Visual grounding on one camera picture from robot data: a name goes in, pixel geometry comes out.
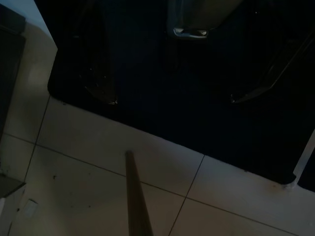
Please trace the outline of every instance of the white floor tile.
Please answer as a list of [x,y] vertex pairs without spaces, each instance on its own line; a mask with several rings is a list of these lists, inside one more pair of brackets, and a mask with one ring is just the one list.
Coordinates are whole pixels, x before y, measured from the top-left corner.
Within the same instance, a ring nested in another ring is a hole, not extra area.
[[208,156],[188,197],[294,234],[315,233],[315,193],[298,186],[283,189]]
[[33,144],[3,134],[0,143],[1,173],[23,182],[33,148]]
[[[184,200],[142,185],[155,235],[167,236]],[[28,199],[38,203],[31,218]],[[126,178],[36,147],[10,236],[126,236]]]
[[171,236],[291,236],[243,217],[186,199]]
[[24,36],[26,44],[4,131],[35,143],[49,97],[47,83],[57,47],[41,29],[29,23]]
[[132,150],[143,182],[186,195],[203,155],[159,137],[50,99],[38,143],[125,174]]

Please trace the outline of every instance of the tile floor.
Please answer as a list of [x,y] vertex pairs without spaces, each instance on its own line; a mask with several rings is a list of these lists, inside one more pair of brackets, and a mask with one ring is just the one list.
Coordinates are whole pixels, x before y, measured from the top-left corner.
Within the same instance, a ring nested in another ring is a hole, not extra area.
[[[129,149],[157,236],[315,235],[315,193],[49,97],[56,46],[32,25],[26,36],[0,144],[1,171],[27,183],[10,236],[128,235]],[[38,203],[32,217],[28,199]]]

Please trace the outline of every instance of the black rubber mat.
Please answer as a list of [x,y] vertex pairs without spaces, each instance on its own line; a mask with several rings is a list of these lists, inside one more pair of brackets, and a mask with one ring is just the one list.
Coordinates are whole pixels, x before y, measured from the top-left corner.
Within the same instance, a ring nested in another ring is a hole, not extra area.
[[[245,2],[206,42],[179,42],[180,67],[168,73],[166,1],[106,0],[100,9],[118,104],[105,105],[88,93],[79,79],[81,58],[70,46],[58,50],[48,84],[53,97],[278,183],[295,179],[315,113],[310,95],[296,89],[293,73],[259,99],[230,102],[232,92],[257,82],[283,40],[277,28],[273,37],[257,33],[255,39]],[[274,23],[262,22],[272,32]]]

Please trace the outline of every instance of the dark floor mat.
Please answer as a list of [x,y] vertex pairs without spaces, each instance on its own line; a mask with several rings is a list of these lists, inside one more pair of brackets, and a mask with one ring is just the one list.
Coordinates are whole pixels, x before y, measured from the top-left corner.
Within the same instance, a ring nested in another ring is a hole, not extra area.
[[180,42],[180,67],[172,74],[162,62],[166,1],[107,0],[101,9],[118,104],[105,105],[87,92],[71,47],[58,50],[48,85],[53,97],[281,184],[295,179],[315,116],[304,97],[291,92],[294,78],[284,75],[249,103],[230,103],[231,92],[256,83],[275,47],[249,37],[246,4],[208,41]]

